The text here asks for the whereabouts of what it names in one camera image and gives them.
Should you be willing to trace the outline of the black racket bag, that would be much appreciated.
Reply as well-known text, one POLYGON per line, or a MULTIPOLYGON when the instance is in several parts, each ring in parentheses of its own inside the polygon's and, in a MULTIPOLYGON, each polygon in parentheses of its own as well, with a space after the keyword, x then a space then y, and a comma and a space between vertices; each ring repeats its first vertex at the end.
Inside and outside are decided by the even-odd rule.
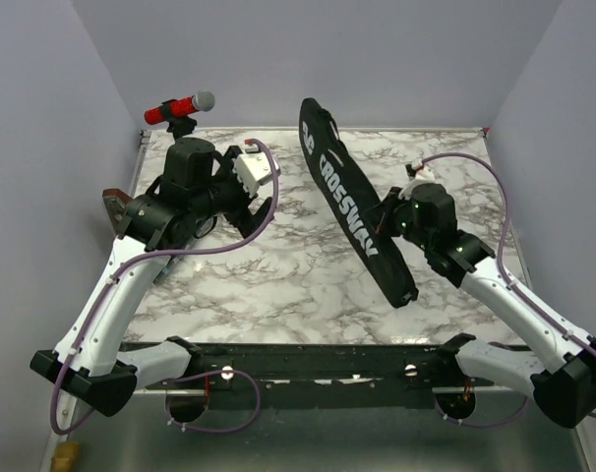
POLYGON ((368 221, 368 210, 380 203, 376 190, 339 137, 331 114, 312 97, 301 103, 299 139, 314 182, 387 301, 395 308, 415 301, 418 289, 403 256, 368 221))

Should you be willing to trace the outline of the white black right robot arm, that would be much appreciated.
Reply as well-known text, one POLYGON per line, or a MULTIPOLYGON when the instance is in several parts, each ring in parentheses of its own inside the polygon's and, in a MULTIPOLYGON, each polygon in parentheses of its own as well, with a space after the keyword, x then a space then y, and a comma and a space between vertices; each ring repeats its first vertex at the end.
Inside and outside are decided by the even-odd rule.
POLYGON ((488 307, 527 347, 513 351, 459 335, 436 361, 443 383, 477 378, 511 388, 564 428, 593 413, 596 337, 512 277, 481 239, 459 229, 454 200, 442 185, 421 184, 408 197, 392 188, 368 217, 378 236, 401 237, 419 248, 434 272, 488 307))

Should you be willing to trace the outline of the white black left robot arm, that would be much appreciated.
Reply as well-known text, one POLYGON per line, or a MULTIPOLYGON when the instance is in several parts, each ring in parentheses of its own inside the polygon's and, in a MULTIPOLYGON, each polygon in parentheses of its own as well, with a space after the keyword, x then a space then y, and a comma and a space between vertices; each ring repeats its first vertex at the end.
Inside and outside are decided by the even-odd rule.
POLYGON ((191 137, 168 148, 162 174, 125 204, 108 262, 78 318, 53 349, 37 351, 30 361, 30 368, 54 385, 53 410, 66 392, 90 411, 111 417, 139 388, 162 381, 189 388, 200 380, 192 343, 171 336, 123 352, 124 334, 154 281, 177 258, 195 255, 191 244, 218 217, 242 237, 224 252, 263 232, 277 205, 279 174, 269 149, 256 139, 225 153, 191 137))

